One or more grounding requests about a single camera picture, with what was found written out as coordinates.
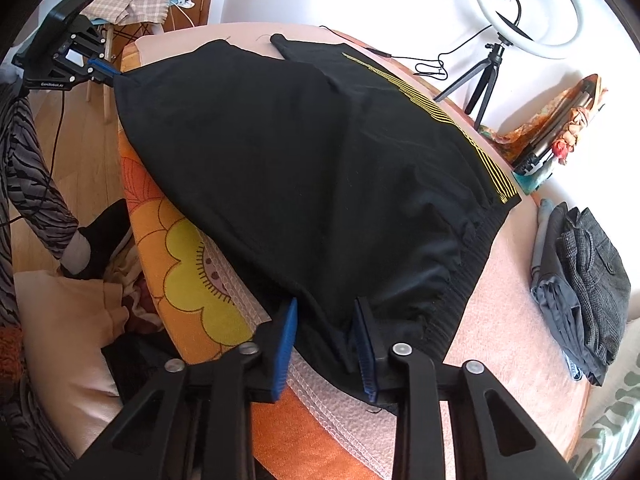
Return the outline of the beige plaid cloth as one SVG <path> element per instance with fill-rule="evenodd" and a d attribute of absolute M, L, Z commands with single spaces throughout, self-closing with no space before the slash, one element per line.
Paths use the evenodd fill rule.
<path fill-rule="evenodd" d="M 81 11 L 91 21 L 124 26 L 137 23 L 163 24 L 170 0 L 93 0 Z"/>

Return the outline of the pile of clothes on floor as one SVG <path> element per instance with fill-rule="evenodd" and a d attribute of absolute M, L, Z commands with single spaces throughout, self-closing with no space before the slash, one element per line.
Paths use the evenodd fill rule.
<path fill-rule="evenodd" d="M 122 288 L 124 318 L 116 323 L 115 339 L 101 349 L 120 400 L 141 390 L 160 361 L 172 351 L 163 322 L 156 313 L 132 238 L 127 203 L 118 200 L 80 230 L 91 258 L 84 278 L 102 278 Z"/>

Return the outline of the beige cushion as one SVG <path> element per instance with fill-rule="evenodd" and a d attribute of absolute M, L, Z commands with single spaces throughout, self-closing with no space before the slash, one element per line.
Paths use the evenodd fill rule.
<path fill-rule="evenodd" d="M 122 286 L 48 271 L 14 275 L 32 390 L 73 456 L 81 456 L 122 409 L 102 349 L 128 320 Z"/>

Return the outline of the folded tripod with orange scarf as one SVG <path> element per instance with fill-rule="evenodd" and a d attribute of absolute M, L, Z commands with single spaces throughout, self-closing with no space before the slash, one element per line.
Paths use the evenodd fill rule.
<path fill-rule="evenodd" d="M 590 116 L 604 105 L 606 92 L 602 78 L 592 74 L 558 94 L 518 128 L 498 133 L 480 126 L 480 134 L 508 163 L 514 180 L 529 195 L 552 175 L 556 166 L 567 163 Z"/>

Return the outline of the pink towel blanket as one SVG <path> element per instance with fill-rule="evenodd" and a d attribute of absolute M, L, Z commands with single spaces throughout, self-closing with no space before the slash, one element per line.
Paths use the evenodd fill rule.
<path fill-rule="evenodd" d="M 190 52 L 223 39 L 244 50 L 275 56 L 270 37 L 333 44 L 336 36 L 310 25 L 231 23 L 145 36 L 126 47 L 125 70 Z M 537 206 L 523 198 L 492 244 L 484 272 L 465 308 L 446 360 L 483 362 L 518 401 L 563 457 L 578 438 L 589 396 L 586 382 L 568 376 L 561 351 L 528 292 L 528 266 L 537 229 Z"/>

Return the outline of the folded dark grey pants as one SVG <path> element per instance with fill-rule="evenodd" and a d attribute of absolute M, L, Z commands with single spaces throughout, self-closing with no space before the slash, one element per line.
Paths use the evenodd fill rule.
<path fill-rule="evenodd" d="M 625 333 L 630 281 L 590 209 L 555 204 L 529 290 L 561 351 L 591 385 L 602 386 Z"/>

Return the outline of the green white leaf pillow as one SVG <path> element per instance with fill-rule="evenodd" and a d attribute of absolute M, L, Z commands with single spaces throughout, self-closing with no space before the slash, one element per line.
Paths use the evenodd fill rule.
<path fill-rule="evenodd" d="M 639 432 L 639 320 L 629 322 L 602 387 L 592 387 L 568 461 L 579 479 L 607 479 Z"/>

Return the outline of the orange floral bedsheet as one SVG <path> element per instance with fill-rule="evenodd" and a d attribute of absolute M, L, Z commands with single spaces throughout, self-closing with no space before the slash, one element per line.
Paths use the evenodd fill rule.
<path fill-rule="evenodd" d="M 157 313 L 190 364 L 221 358 L 268 315 L 218 247 L 155 184 L 126 136 L 122 182 L 142 270 Z M 277 479 L 384 479 L 395 419 L 342 393 L 298 355 L 275 404 L 250 410 L 254 453 Z"/>

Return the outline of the black mini tripod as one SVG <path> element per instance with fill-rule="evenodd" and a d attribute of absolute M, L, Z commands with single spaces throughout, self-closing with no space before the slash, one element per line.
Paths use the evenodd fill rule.
<path fill-rule="evenodd" d="M 503 53 L 504 50 L 506 50 L 506 44 L 504 42 L 495 42 L 494 44 L 486 44 L 486 48 L 489 50 L 486 58 L 477 62 L 461 77 L 456 79 L 445 90 L 442 90 L 442 92 L 434 97 L 435 102 L 442 102 L 444 99 L 448 98 L 452 92 L 458 90 L 476 76 L 480 76 L 480 80 L 478 81 L 469 102 L 466 103 L 464 108 L 465 114 L 469 115 L 477 105 L 480 106 L 474 119 L 475 130 L 478 130 L 482 125 L 488 103 L 492 96 L 492 92 L 494 92 L 499 76 L 500 66 L 502 64 Z"/>

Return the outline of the folded grey blue garment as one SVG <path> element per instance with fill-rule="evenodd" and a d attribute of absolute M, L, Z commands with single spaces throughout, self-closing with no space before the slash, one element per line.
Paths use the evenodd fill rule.
<path fill-rule="evenodd" d="M 554 207 L 555 203 L 548 198 L 541 198 L 539 200 L 537 210 L 537 232 L 532 255 L 532 263 L 530 264 L 530 281 L 532 282 L 532 287 L 534 287 L 540 275 L 542 253 L 544 252 L 544 241 L 547 236 L 549 218 Z M 574 382 L 580 382 L 584 377 L 582 371 L 565 352 L 562 353 L 562 356 L 567 367 L 568 374 L 570 374 L 570 378 L 572 378 Z"/>

